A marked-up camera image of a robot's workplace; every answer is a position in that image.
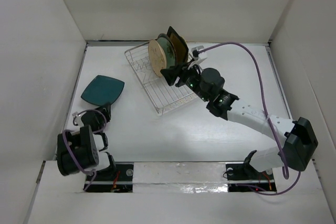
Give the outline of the teal square plate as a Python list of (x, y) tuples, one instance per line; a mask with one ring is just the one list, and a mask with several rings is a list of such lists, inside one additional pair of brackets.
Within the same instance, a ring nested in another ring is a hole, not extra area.
[(119, 79), (97, 75), (84, 89), (81, 98), (95, 106), (113, 104), (121, 95), (125, 83)]

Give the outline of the beige round leaf plate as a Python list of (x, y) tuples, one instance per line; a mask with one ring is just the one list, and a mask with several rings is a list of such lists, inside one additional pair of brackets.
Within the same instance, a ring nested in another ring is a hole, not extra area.
[(150, 40), (148, 44), (148, 55), (151, 67), (158, 77), (163, 77), (161, 70), (167, 67), (166, 56), (163, 48), (156, 40)]

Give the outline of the light green flower plate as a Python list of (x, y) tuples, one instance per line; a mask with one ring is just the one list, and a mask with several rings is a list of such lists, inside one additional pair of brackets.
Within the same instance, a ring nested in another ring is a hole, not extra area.
[(175, 51), (169, 52), (168, 49), (164, 50), (165, 58), (166, 58), (166, 68), (174, 66), (176, 63), (176, 53)]

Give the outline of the black and amber square plate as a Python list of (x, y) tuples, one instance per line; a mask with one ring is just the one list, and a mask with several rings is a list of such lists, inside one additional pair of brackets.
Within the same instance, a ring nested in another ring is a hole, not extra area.
[(176, 65), (187, 62), (188, 51), (184, 46), (183, 37), (180, 36), (172, 26), (168, 28), (167, 35), (170, 37), (175, 47)]

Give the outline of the round woven bamboo plate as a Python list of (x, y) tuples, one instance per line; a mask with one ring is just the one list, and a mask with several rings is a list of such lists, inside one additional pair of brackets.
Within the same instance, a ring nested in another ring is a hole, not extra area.
[(183, 38), (183, 43), (184, 43), (184, 46), (185, 46), (186, 50), (189, 51), (189, 47), (188, 47), (187, 42), (185, 41), (184, 38)]

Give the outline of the dark teal round plate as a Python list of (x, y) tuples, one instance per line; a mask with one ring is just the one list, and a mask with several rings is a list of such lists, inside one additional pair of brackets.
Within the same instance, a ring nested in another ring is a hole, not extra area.
[(156, 41), (164, 50), (168, 49), (169, 52), (173, 52), (175, 50), (174, 44), (167, 34), (159, 34)]

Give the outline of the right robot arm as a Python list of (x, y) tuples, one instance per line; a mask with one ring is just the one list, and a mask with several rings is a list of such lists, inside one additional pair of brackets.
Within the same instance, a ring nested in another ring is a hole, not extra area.
[(288, 166), (303, 172), (318, 146), (311, 122), (303, 117), (294, 121), (267, 114), (238, 96), (224, 90), (225, 79), (218, 70), (188, 63), (162, 69), (168, 85), (187, 86), (207, 102), (206, 108), (215, 117), (239, 123), (276, 142), (276, 146), (251, 151), (244, 160), (243, 174), (255, 178), (269, 169)]

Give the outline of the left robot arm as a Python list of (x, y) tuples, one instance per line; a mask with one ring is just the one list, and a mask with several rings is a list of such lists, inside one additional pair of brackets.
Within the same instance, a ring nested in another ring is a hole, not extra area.
[(77, 131), (64, 130), (57, 136), (57, 166), (63, 176), (83, 172), (89, 177), (102, 176), (112, 180), (117, 167), (107, 152), (108, 138), (104, 132), (111, 120), (111, 103), (75, 112), (73, 125)]

